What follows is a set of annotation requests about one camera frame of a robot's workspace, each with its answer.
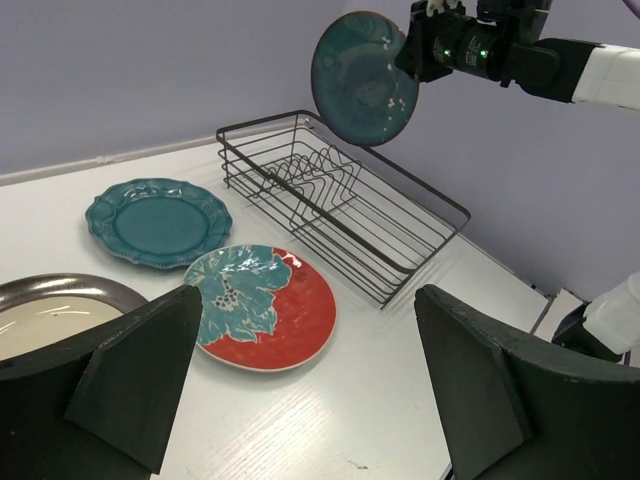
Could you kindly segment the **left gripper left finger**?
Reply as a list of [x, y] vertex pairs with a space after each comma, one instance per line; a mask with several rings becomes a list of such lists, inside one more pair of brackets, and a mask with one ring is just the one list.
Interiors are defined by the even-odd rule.
[[202, 312], [179, 287], [125, 315], [1, 363], [4, 479], [159, 473]]

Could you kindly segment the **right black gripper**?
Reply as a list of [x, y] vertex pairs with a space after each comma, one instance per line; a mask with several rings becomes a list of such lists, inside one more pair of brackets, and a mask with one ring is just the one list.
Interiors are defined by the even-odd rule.
[[416, 1], [394, 66], [418, 83], [430, 83], [455, 69], [455, 54], [467, 31], [477, 24], [462, 1]]

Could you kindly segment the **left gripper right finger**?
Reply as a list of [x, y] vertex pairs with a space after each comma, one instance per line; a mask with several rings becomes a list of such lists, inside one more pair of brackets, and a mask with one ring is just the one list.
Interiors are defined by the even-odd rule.
[[638, 478], [638, 369], [549, 343], [435, 285], [414, 307], [450, 478]]

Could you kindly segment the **dark teal speckled plate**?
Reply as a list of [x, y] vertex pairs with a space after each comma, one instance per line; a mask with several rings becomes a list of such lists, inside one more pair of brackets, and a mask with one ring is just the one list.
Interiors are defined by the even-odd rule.
[[404, 130], [419, 95], [419, 84], [395, 66], [405, 40], [373, 11], [347, 13], [321, 35], [311, 61], [312, 96], [336, 136], [374, 147]]

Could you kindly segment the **red and teal floral plate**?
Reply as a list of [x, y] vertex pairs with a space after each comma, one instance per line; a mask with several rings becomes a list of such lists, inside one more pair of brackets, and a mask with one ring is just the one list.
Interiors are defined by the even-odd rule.
[[202, 297], [196, 345], [241, 369], [297, 368], [322, 352], [337, 325], [328, 282], [283, 248], [248, 244], [214, 250], [189, 266], [183, 282]]

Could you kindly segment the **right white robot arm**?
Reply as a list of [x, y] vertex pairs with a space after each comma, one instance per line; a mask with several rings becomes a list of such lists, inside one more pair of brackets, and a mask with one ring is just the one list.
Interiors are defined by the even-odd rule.
[[[460, 1], [417, 1], [394, 63], [419, 83], [460, 71], [560, 103], [638, 110], [638, 49], [543, 39], [550, 9], [548, 1], [479, 1], [469, 16]], [[551, 341], [622, 362], [639, 346], [638, 274], [567, 314]]]

